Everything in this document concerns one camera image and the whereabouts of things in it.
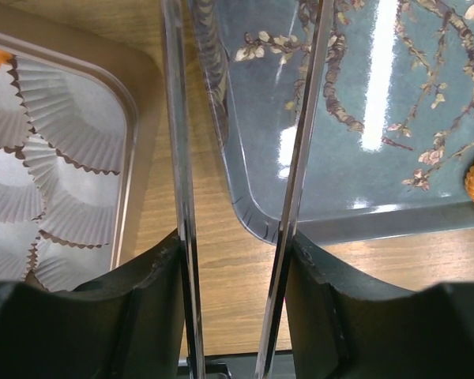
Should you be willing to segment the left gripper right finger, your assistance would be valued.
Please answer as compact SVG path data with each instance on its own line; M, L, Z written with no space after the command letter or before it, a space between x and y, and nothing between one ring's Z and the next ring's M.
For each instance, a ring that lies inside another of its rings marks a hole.
M410 291L296 235L285 299L299 378L474 378L474 282Z

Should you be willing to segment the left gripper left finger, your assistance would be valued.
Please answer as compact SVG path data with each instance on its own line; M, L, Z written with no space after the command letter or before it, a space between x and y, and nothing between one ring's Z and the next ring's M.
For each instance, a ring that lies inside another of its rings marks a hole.
M173 378L183 324L176 233L72 291L0 282L0 378Z

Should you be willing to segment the metal tongs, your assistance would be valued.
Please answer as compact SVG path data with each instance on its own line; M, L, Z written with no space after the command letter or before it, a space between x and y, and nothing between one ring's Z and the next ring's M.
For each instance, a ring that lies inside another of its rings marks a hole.
M193 176L190 161L190 128L186 97L182 10L179 1L162 1L162 41L167 91L167 114L171 138L177 232L183 255L182 284L190 377L204 378L205 356L202 332L198 250L194 210ZM296 234L299 208L307 172L310 141L322 82L322 71L333 15L333 2L318 2L311 44L303 106L299 116L288 186L273 262L265 316L261 330L254 377L269 378L272 373L277 335L283 307L292 244Z

